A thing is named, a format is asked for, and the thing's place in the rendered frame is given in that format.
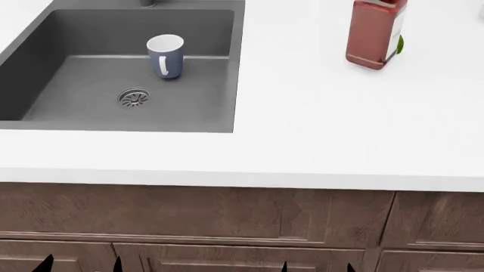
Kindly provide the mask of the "wide brown wood cabinet door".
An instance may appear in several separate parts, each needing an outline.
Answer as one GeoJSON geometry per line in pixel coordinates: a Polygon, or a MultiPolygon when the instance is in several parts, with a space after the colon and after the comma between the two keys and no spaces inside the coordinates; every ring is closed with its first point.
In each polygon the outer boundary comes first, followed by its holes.
{"type": "Polygon", "coordinates": [[[125,272],[346,272],[362,249],[115,243],[125,272]]]}

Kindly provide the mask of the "blue mug white inside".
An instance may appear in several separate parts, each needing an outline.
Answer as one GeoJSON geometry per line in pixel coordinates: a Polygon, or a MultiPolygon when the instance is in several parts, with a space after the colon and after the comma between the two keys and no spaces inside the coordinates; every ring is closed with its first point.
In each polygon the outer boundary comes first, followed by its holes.
{"type": "Polygon", "coordinates": [[[161,79],[176,79],[182,74],[185,40],[176,35],[154,36],[147,41],[148,56],[161,79]]]}

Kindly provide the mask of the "brown wood drawer front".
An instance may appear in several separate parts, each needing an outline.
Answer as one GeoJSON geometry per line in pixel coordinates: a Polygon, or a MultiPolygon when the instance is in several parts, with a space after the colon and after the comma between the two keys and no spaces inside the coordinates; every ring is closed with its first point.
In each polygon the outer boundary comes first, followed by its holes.
{"type": "Polygon", "coordinates": [[[484,251],[484,193],[396,192],[380,246],[484,251]]]}

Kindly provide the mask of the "narrow brown wood cabinet door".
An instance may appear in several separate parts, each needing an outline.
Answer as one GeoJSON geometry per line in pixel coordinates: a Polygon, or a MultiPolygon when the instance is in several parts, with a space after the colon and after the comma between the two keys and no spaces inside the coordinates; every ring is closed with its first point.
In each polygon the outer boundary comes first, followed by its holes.
{"type": "Polygon", "coordinates": [[[51,272],[113,272],[110,243],[0,240],[0,272],[32,272],[49,255],[51,272]]]}

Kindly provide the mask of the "brown wood false drawer panel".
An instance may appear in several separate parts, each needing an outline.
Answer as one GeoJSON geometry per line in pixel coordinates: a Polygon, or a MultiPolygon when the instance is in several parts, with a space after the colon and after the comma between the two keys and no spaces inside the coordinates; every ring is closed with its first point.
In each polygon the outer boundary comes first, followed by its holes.
{"type": "Polygon", "coordinates": [[[0,233],[83,240],[370,248],[394,193],[0,183],[0,233]]]}

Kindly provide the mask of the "red sauce bottle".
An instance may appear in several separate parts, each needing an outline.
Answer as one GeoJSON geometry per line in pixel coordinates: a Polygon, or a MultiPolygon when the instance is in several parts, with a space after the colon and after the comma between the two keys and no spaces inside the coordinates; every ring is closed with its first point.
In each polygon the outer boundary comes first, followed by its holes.
{"type": "Polygon", "coordinates": [[[381,70],[396,54],[408,0],[354,0],[346,59],[381,70]]]}

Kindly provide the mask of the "metal sink drain strainer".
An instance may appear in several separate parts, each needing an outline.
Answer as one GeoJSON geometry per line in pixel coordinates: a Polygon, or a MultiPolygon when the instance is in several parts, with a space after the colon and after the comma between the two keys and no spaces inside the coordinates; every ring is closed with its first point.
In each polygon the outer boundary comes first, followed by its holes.
{"type": "Polygon", "coordinates": [[[146,106],[150,97],[150,92],[144,88],[130,88],[120,92],[116,102],[123,108],[137,108],[146,106]]]}

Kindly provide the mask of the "gray sink basin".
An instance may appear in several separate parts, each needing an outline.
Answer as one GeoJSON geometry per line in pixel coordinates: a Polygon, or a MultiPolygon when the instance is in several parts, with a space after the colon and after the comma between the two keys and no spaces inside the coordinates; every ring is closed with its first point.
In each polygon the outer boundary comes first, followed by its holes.
{"type": "Polygon", "coordinates": [[[0,52],[0,130],[232,133],[244,0],[52,0],[0,52]],[[176,79],[161,79],[147,41],[185,40],[176,79]],[[146,106],[123,108],[130,88],[146,106]]]}

